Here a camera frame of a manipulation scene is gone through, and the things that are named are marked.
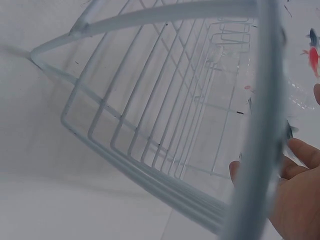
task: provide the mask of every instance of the white wire rack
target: white wire rack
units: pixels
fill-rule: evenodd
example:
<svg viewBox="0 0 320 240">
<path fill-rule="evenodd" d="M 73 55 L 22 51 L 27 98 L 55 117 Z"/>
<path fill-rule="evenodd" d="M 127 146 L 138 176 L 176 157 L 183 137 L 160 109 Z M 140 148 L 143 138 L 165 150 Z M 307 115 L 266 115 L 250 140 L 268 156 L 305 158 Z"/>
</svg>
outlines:
<svg viewBox="0 0 320 240">
<path fill-rule="evenodd" d="M 243 154 L 244 167 L 240 169 L 234 195 L 237 201 L 226 219 L 228 230 L 221 234 L 225 240 L 257 239 L 272 199 L 266 193 L 279 167 L 275 160 L 282 142 L 280 24 L 277 15 L 271 17 L 276 3 L 273 0 L 258 5 L 255 1 L 235 0 L 150 2 L 127 0 L 117 16 L 89 23 L 105 3 L 92 0 L 69 33 L 36 47 L 30 53 L 31 59 L 43 71 L 74 84 L 61 115 L 67 129 L 148 192 L 218 234 L 225 218 L 225 203 L 186 184 L 184 174 L 193 169 L 229 178 L 217 173 L 215 167 L 228 118 L 246 117 L 246 113 L 232 108 L 232 103 L 242 57 L 250 51 L 252 17 L 256 17 L 259 9 L 259 26 L 264 29 L 259 33 L 260 40 L 263 39 L 259 44 L 264 45 L 261 54 L 267 54 L 258 68 L 262 74 L 257 83 L 261 97 L 256 105 L 262 106 L 267 97 L 276 93 L 268 104 L 272 106 L 276 101 L 277 106 L 261 107 L 253 117 L 249 147 Z M 39 54 L 101 33 L 105 34 L 79 77 L 39 58 Z M 123 44 L 117 47 L 118 41 L 125 42 L 127 47 Z M 93 85 L 91 78 L 104 55 L 112 56 L 108 66 L 113 67 L 106 80 L 100 81 L 101 85 Z M 231 79 L 225 104 L 214 99 L 214 86 L 223 78 L 219 74 Z M 71 114 L 80 98 L 84 99 L 82 104 L 94 109 L 85 113 L 91 119 L 85 124 L 75 124 Z M 210 144 L 209 138 L 199 139 L 199 132 L 212 124 L 206 114 L 212 108 L 225 114 L 210 166 L 203 167 L 192 161 L 193 149 Z M 261 131 L 262 123 L 267 124 L 266 132 Z"/>
</svg>

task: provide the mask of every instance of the goldfish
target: goldfish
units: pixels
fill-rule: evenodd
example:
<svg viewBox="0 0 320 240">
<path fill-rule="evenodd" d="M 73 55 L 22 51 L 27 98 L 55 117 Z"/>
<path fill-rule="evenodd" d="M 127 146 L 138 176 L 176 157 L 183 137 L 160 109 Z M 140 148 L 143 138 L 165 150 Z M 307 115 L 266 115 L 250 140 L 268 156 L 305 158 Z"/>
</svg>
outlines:
<svg viewBox="0 0 320 240">
<path fill-rule="evenodd" d="M 310 47 L 319 47 L 319 37 L 317 36 L 316 31 L 313 28 L 310 29 L 310 33 L 306 37 L 310 38 Z"/>
<path fill-rule="evenodd" d="M 309 51 L 303 50 L 302 54 L 308 54 L 309 56 L 309 65 L 311 66 L 314 75 L 316 78 L 319 78 L 318 74 L 318 67 L 319 67 L 319 58 L 320 56 L 318 55 L 316 47 L 312 46 Z"/>
</svg>

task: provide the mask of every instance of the wire basket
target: wire basket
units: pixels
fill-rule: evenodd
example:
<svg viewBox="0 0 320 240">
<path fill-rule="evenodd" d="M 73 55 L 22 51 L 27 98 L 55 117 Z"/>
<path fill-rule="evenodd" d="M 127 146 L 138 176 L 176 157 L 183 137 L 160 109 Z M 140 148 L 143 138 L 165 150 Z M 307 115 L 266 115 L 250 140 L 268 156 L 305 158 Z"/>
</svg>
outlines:
<svg viewBox="0 0 320 240">
<path fill-rule="evenodd" d="M 245 84 L 239 79 L 244 79 L 243 75 L 248 72 L 252 34 L 257 31 L 252 30 L 257 4 L 255 1 L 116 1 L 120 6 L 117 16 L 89 23 L 104 3 L 92 0 L 69 33 L 30 53 L 33 62 L 42 70 L 74 84 L 61 122 L 138 185 L 218 234 L 227 205 L 223 199 L 210 196 L 200 176 L 230 179 L 229 162 L 225 159 L 235 159 L 243 148 L 249 107 L 242 107 L 247 99 L 237 89 Z M 261 12 L 260 26 L 273 23 L 273 27 L 265 30 L 265 47 L 275 49 L 272 51 L 275 54 L 263 61 L 262 68 L 270 70 L 260 80 L 264 92 L 261 95 L 266 98 L 275 92 L 265 86 L 270 74 L 275 79 L 272 82 L 278 80 L 278 92 L 281 92 L 281 49 L 274 34 L 279 20 L 270 17 L 275 3 L 269 1 L 260 5 L 265 8 Z M 101 33 L 105 34 L 79 76 L 38 57 Z M 95 80 L 94 75 L 101 68 L 107 73 L 105 79 Z M 253 77 L 245 81 L 253 82 Z M 256 122 L 269 123 L 269 133 L 279 130 L 276 125 L 281 119 L 280 107 L 271 110 L 276 118 L 266 117 L 270 112 L 257 112 Z M 249 139 L 256 140 L 259 135 L 253 129 Z M 274 136 L 265 142 L 266 149 L 274 149 L 279 143 L 281 134 Z M 250 172 L 253 166 L 266 167 L 264 176 L 256 181 L 264 193 L 278 167 L 278 164 L 261 164 L 254 159 L 262 154 L 259 149 L 252 157 L 244 151 L 247 167 L 240 170 L 240 175 L 246 177 L 239 183 L 240 192 L 235 193 L 235 198 L 239 195 L 243 201 L 232 205 L 235 210 L 231 208 L 232 217 L 226 221 L 235 227 L 222 234 L 223 239 L 235 239 L 239 234 L 243 239 L 255 239 L 252 237 L 261 232 L 263 225 L 255 222 L 265 218 L 265 214 L 247 212 L 255 216 L 251 224 L 247 223 L 256 229 L 250 233 L 247 227 L 241 228 L 241 214 L 237 213 L 241 208 L 248 209 L 245 199 L 257 191 L 256 187 L 244 190 L 250 187 L 246 184 L 248 178 L 257 174 Z M 278 152 L 271 156 L 275 159 Z M 260 209 L 267 206 L 262 196 L 252 201 Z"/>
</svg>

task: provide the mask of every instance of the wire shelf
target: wire shelf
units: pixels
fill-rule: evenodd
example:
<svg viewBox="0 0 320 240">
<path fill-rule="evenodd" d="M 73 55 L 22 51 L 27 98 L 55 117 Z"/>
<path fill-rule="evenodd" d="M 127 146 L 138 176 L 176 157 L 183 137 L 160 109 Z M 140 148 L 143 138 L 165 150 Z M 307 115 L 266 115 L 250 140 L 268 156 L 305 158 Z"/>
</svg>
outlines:
<svg viewBox="0 0 320 240">
<path fill-rule="evenodd" d="M 217 163 L 226 152 L 229 122 L 248 118 L 234 97 L 239 69 L 248 65 L 256 3 L 122 2 L 117 16 L 90 23 L 105 4 L 92 0 L 69 33 L 35 48 L 31 59 L 74 85 L 61 115 L 67 129 L 148 192 L 217 234 L 226 204 L 189 185 L 185 174 L 229 179 Z M 101 33 L 79 77 L 39 58 Z M 106 77 L 95 81 L 101 68 Z M 209 130 L 215 131 L 214 146 Z"/>
</svg>

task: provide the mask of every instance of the human hand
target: human hand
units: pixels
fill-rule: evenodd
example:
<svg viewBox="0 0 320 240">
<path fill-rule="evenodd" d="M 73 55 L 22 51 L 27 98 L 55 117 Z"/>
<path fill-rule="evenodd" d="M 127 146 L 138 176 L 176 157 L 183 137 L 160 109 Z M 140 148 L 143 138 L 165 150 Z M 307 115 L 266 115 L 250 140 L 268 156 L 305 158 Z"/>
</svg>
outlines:
<svg viewBox="0 0 320 240">
<path fill-rule="evenodd" d="M 320 84 L 314 86 L 320 105 Z M 284 156 L 273 212 L 269 219 L 285 240 L 320 239 L 320 150 L 299 139 L 290 139 L 288 147 L 306 167 Z M 240 163 L 229 165 L 232 182 Z"/>
</svg>

